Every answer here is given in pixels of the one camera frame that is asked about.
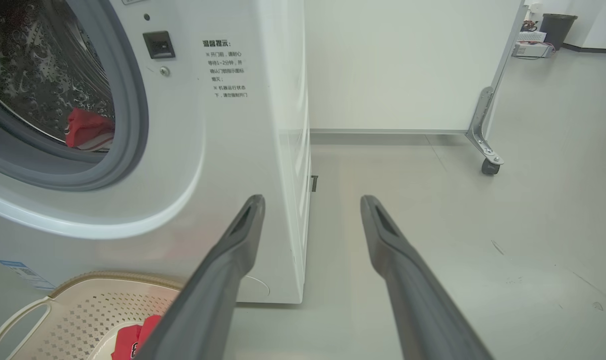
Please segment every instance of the whiteboard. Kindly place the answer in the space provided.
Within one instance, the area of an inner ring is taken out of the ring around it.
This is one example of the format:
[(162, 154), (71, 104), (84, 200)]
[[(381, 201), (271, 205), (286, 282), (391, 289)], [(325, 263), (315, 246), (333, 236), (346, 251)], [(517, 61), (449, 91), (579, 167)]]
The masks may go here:
[(312, 131), (458, 132), (523, 0), (306, 0)]

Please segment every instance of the laundry basket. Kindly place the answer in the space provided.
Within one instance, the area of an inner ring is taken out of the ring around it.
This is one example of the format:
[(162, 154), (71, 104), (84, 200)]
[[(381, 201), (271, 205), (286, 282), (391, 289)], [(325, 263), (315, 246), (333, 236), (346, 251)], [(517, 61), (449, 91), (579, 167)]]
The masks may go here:
[(181, 287), (178, 282), (136, 273), (86, 273), (10, 317), (0, 328), (0, 342), (22, 317), (46, 306), (40, 321), (8, 359), (111, 360), (118, 330), (163, 315)]

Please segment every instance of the basket rim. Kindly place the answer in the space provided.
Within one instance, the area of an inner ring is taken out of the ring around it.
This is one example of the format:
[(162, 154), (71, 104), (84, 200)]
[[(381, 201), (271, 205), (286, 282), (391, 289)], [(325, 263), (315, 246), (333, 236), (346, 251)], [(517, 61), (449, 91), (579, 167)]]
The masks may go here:
[(145, 283), (150, 285), (157, 285), (159, 287), (168, 288), (171, 290), (181, 291), (183, 284), (178, 281), (168, 280), (157, 275), (146, 274), (146, 273), (135, 273), (135, 272), (120, 272), (120, 271), (91, 271), (83, 273), (79, 276), (70, 278), (63, 284), (59, 285), (50, 294), (49, 298), (56, 299), (61, 293), (74, 287), (74, 285), (81, 284), (88, 280), (125, 280), (134, 281), (137, 283)]

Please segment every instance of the floor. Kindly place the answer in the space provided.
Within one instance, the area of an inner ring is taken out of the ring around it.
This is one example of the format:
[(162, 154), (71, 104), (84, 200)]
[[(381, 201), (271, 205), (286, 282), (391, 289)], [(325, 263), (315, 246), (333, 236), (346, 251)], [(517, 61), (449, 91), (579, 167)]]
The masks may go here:
[[(401, 359), (360, 219), (377, 196), (497, 360), (606, 360), (606, 54), (510, 59), (490, 143), (314, 136), (301, 305), (240, 304), (226, 360)], [(0, 325), (43, 296), (0, 265)]]

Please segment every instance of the black wheel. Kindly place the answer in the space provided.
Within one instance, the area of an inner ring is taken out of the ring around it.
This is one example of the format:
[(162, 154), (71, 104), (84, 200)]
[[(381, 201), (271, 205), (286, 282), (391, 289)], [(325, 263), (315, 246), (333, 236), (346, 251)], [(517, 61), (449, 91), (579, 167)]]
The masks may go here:
[(496, 175), (500, 168), (501, 165), (492, 164), (488, 159), (485, 159), (481, 165), (481, 173), (485, 175)]

